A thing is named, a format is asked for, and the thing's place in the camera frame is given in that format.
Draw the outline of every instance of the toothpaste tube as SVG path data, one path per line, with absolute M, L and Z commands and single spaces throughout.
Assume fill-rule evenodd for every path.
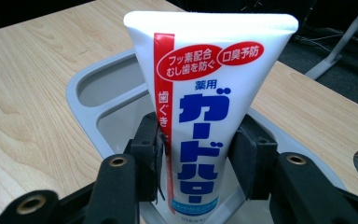
M 201 223 L 218 204 L 231 139 L 297 20 L 134 11 L 124 24 L 167 140 L 168 206 Z

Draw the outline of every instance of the red label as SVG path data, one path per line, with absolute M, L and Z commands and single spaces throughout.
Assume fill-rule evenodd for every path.
M 172 160 L 171 160 L 171 141 L 172 141 L 172 88 L 173 83 L 165 79 L 159 78 L 157 67 L 158 62 L 173 50 L 174 35 L 155 34 L 154 35 L 154 77 L 155 77 L 155 100 L 156 100 L 156 114 L 158 124 L 166 137 L 167 155 L 167 188 L 168 188 L 168 202 L 173 199 L 173 179 L 172 179 Z
M 158 75 L 169 81 L 205 77 L 222 66 L 217 61 L 221 50 L 215 45 L 193 45 L 171 51 L 158 62 Z
M 217 59 L 221 64 L 241 65 L 258 59 L 263 52 L 264 47 L 257 42 L 240 42 L 223 49 Z

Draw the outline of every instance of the red oval label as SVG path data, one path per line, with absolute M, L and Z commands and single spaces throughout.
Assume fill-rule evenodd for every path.
M 217 60 L 225 65 L 240 65 L 253 62 L 263 52 L 264 47 L 257 42 L 240 42 L 223 49 L 217 56 Z
M 215 45 L 193 45 L 174 50 L 158 62 L 158 75 L 169 81 L 205 77 L 222 66 L 217 61 L 221 50 Z

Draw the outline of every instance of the blue stripe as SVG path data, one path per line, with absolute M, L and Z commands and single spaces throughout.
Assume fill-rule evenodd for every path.
M 175 209 L 176 212 L 181 213 L 186 216 L 196 217 L 207 214 L 211 212 L 216 206 L 219 197 L 215 198 L 210 203 L 202 204 L 202 205 L 192 205 L 186 203 L 179 203 L 176 200 L 172 199 L 171 205 L 172 208 Z

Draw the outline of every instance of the product label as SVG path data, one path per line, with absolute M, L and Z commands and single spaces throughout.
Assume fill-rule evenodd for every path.
M 197 217 L 218 203 L 216 182 L 226 159 L 221 150 L 229 143 L 215 133 L 227 119 L 232 89 L 209 75 L 223 66 L 251 63 L 263 52 L 254 41 L 226 48 L 200 44 L 174 49 L 174 35 L 155 34 L 156 111 L 167 139 L 168 202 L 173 213 Z

